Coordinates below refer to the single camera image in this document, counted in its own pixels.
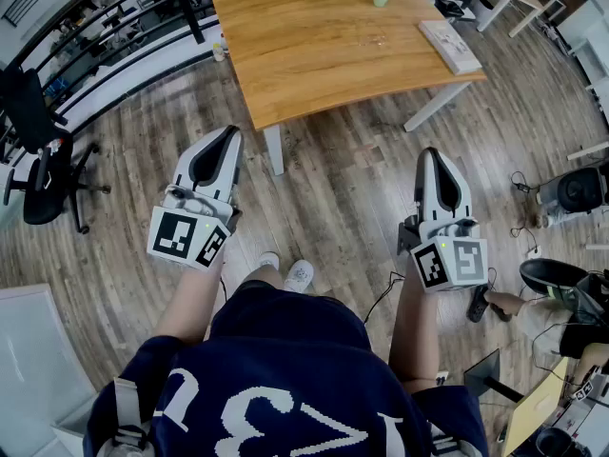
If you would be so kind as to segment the person's right forearm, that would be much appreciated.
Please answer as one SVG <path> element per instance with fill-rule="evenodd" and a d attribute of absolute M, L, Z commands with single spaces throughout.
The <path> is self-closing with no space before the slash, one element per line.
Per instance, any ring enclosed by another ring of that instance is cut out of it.
<path fill-rule="evenodd" d="M 439 296 L 426 293 L 412 256 L 406 262 L 388 364 L 414 394 L 436 386 L 440 370 Z"/>

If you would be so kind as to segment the white panel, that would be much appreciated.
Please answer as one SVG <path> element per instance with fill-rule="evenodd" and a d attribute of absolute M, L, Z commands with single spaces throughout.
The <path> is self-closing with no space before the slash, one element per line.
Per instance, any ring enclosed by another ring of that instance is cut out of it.
<path fill-rule="evenodd" d="M 0 456 L 83 457 L 95 397 L 50 286 L 0 289 Z"/>

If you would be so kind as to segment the white cabinet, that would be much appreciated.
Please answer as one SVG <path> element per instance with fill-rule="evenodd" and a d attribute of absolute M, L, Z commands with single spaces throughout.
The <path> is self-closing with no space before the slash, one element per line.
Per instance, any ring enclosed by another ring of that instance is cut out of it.
<path fill-rule="evenodd" d="M 609 123 L 609 21 L 604 17 L 578 18 L 575 14 L 559 25 L 568 54 L 580 64 L 592 93 Z"/>

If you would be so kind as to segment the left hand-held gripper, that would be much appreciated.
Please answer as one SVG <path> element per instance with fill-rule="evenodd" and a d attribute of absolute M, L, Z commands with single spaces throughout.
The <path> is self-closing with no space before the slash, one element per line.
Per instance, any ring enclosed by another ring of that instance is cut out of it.
<path fill-rule="evenodd" d="M 207 133 L 186 149 L 160 206 L 153 209 L 147 253 L 208 270 L 235 232 L 242 212 L 229 199 L 239 181 L 243 135 L 236 126 Z M 213 198 L 201 193 L 212 193 Z"/>

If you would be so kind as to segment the black monitor stand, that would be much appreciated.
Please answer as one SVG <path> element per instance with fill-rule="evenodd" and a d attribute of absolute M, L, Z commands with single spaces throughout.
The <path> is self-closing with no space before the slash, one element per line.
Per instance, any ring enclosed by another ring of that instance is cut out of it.
<path fill-rule="evenodd" d="M 468 369 L 464 374 L 464 385 L 476 397 L 481 397 L 489 390 L 513 403 L 519 403 L 524 396 L 500 381 L 501 359 L 500 350 L 496 349 Z"/>

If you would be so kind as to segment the grey device with black disc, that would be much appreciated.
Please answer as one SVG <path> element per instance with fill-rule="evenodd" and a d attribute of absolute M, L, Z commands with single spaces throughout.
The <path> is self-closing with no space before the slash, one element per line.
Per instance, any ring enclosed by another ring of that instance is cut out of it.
<path fill-rule="evenodd" d="M 567 214 L 609 206 L 609 161 L 572 170 L 539 186 L 536 201 Z"/>

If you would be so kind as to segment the white table leg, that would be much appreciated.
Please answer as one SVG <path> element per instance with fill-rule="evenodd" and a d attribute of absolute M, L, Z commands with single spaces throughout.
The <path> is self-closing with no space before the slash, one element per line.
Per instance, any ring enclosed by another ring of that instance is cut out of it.
<path fill-rule="evenodd" d="M 453 100 L 461 91 L 466 89 L 471 81 L 445 85 L 421 109 L 419 109 L 407 122 L 403 124 L 406 132 L 411 132 L 428 120 L 435 112 Z"/>
<path fill-rule="evenodd" d="M 274 125 L 265 128 L 263 134 L 273 172 L 277 176 L 282 175 L 285 172 L 285 166 L 281 128 L 279 125 Z"/>

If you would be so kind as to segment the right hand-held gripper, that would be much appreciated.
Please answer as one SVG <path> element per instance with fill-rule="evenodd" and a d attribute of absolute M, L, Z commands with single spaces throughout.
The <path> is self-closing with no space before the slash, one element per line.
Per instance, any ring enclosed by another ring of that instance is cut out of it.
<path fill-rule="evenodd" d="M 487 241 L 472 217 L 470 187 L 457 166 L 435 148 L 419 156 L 415 215 L 399 223 L 399 254 L 408 252 L 427 292 L 462 290 L 488 282 Z M 440 215 L 455 219 L 437 220 Z"/>

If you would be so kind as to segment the black office chair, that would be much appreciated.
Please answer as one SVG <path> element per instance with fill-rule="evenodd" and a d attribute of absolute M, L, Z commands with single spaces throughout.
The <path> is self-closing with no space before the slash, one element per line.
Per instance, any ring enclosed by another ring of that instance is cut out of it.
<path fill-rule="evenodd" d="M 0 107 L 14 126 L 25 152 L 35 156 L 26 181 L 8 174 L 3 202 L 10 193 L 24 193 L 23 218 L 26 224 L 42 226 L 55 220 L 70 202 L 76 230 L 87 234 L 89 227 L 80 221 L 77 192 L 79 190 L 111 193 L 110 186 L 87 185 L 80 181 L 89 157 L 100 152 L 91 143 L 79 162 L 72 162 L 74 139 L 62 127 L 68 120 L 47 108 L 36 70 L 9 66 L 0 72 Z"/>

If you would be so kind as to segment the yellow board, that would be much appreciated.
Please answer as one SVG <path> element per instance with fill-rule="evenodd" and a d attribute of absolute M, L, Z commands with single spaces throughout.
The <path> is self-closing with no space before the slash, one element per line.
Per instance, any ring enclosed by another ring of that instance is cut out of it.
<path fill-rule="evenodd" d="M 556 410 L 564 387 L 568 359 L 556 367 L 515 406 L 508 424 L 501 457 L 510 454 L 527 440 Z"/>

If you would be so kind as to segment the black chair seat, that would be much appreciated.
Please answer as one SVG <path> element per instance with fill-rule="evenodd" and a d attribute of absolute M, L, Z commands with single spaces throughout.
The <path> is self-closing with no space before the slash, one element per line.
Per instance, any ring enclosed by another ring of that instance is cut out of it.
<path fill-rule="evenodd" d="M 588 272 L 561 261 L 537 258 L 521 263 L 522 281 L 533 291 L 554 299 L 568 295 Z"/>

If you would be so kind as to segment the black and white chair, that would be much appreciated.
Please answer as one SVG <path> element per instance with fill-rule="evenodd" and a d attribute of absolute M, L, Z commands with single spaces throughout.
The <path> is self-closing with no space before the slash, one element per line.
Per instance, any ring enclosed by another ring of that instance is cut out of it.
<path fill-rule="evenodd" d="M 451 21 L 475 22 L 476 16 L 469 8 L 462 9 L 454 0 L 432 0 L 442 16 Z"/>

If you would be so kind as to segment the white book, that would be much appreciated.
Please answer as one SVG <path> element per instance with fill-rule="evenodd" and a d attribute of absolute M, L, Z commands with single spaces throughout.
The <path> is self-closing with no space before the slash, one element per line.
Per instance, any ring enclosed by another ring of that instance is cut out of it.
<path fill-rule="evenodd" d="M 447 20 L 421 21 L 419 30 L 455 75 L 481 70 L 481 62 Z"/>

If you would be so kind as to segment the navy shirt with white print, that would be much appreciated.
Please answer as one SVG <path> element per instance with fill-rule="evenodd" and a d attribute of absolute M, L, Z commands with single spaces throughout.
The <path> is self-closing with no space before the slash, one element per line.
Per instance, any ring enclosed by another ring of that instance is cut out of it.
<path fill-rule="evenodd" d="M 340 302 L 239 288 L 209 337 L 156 336 L 93 405 L 85 457 L 488 457 L 462 386 L 408 393 Z"/>

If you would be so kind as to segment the black railing with brown handrail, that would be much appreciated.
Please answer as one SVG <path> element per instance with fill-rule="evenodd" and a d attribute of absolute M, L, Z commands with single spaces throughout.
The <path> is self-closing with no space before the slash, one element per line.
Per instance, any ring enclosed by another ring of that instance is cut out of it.
<path fill-rule="evenodd" d="M 46 0 L 13 0 L 3 38 Z M 50 110 L 77 132 L 140 90 L 211 55 L 212 0 L 60 0 L 11 64 L 38 73 Z"/>

